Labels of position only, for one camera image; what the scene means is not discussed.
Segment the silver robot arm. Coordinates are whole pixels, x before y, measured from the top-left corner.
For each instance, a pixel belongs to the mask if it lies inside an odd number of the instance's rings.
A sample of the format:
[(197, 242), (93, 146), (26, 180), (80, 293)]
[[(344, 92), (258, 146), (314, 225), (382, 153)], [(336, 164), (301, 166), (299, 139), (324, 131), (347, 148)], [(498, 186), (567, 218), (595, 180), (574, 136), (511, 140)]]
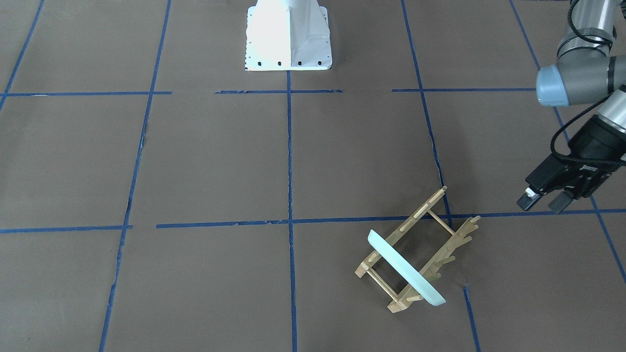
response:
[(543, 196), (559, 191), (549, 207), (561, 213), (572, 202), (590, 198), (625, 165), (625, 56), (612, 56), (615, 18), (623, 0), (572, 0), (567, 29), (555, 64), (541, 67), (536, 79), (538, 102), (546, 107), (588, 104), (560, 127), (550, 153), (527, 177), (518, 199), (530, 210)]

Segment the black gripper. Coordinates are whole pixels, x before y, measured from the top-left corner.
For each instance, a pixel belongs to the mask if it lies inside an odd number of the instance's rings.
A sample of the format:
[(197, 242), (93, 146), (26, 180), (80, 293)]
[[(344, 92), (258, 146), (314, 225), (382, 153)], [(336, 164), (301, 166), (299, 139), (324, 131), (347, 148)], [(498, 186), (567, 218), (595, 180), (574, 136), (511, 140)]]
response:
[(549, 203), (561, 214), (573, 202), (588, 198), (625, 163), (625, 132), (595, 114), (568, 142), (570, 154), (555, 150), (527, 177), (528, 187), (516, 204), (528, 211), (545, 195), (561, 190)]

